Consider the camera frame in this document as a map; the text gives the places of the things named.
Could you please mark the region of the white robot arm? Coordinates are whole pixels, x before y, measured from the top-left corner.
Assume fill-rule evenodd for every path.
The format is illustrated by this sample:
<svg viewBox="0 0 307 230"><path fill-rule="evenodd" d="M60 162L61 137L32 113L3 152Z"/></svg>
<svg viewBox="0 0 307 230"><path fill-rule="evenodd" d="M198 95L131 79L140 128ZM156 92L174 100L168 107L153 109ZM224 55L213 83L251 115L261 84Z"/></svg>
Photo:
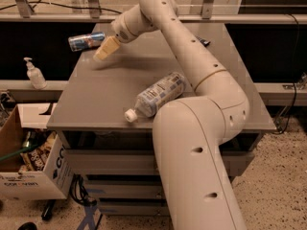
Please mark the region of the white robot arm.
<svg viewBox="0 0 307 230"><path fill-rule="evenodd" d="M174 0L139 0L112 30L96 59L160 30L195 92L164 104L153 119L154 154L174 229L247 230L219 150L247 122L244 90L180 22Z"/></svg>

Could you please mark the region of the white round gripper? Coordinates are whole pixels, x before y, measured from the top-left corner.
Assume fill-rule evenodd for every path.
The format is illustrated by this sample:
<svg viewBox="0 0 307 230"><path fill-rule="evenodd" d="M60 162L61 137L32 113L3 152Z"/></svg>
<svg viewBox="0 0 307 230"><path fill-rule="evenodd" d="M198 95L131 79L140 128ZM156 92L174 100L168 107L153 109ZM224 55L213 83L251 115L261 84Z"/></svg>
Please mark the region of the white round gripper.
<svg viewBox="0 0 307 230"><path fill-rule="evenodd" d="M143 33L156 31L154 24L142 13L140 6L136 5L120 14L112 23L115 36L108 36L95 52L95 60L104 60L120 47L121 43L134 41Z"/></svg>

